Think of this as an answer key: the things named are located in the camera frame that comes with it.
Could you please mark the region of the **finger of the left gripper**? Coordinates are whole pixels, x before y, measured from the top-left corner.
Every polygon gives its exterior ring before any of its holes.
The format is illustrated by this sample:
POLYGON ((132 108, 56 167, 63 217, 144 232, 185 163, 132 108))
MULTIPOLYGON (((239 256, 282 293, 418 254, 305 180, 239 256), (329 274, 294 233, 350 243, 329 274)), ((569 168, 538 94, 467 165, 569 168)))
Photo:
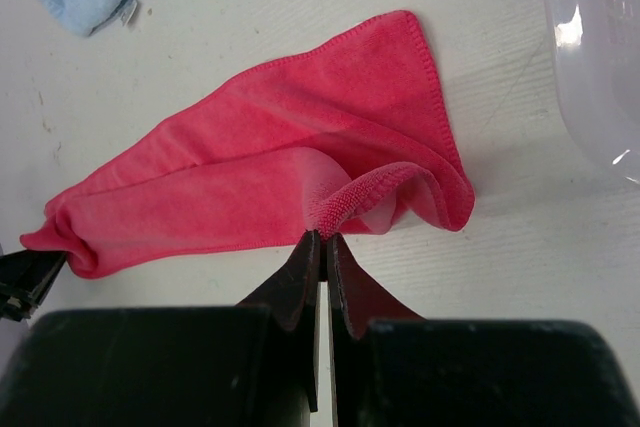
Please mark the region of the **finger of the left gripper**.
POLYGON ((66 253, 22 250, 1 256, 1 318, 30 319, 43 303, 60 270, 66 253))

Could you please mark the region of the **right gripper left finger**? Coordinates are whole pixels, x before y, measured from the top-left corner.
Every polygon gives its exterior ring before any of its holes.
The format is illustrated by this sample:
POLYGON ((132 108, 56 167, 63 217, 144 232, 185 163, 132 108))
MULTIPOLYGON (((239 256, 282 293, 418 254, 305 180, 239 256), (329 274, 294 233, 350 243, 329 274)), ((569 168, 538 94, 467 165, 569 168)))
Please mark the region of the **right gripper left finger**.
POLYGON ((271 365, 302 388, 311 412, 318 410, 320 267, 320 234, 307 231, 286 262, 239 302, 269 310, 275 334, 271 365))

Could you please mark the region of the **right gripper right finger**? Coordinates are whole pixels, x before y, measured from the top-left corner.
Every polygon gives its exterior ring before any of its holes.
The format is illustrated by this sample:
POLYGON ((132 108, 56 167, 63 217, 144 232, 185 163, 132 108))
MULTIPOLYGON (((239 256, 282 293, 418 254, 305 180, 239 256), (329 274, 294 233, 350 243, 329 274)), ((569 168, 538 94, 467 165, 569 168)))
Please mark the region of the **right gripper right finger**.
POLYGON ((423 318, 358 264, 341 235, 326 242, 325 270, 330 305, 333 421, 336 426, 356 426, 372 370, 365 339, 369 324, 423 318))

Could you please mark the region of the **red towel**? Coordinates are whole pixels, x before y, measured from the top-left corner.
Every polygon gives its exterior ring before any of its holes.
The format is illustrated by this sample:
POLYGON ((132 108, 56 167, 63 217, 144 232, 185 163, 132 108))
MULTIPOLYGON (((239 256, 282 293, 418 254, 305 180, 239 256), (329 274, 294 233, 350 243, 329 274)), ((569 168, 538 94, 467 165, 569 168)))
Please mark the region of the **red towel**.
POLYGON ((397 10, 232 77, 49 200, 20 241, 96 279, 307 231, 381 235, 407 212, 457 232, 474 203, 421 23, 397 10))

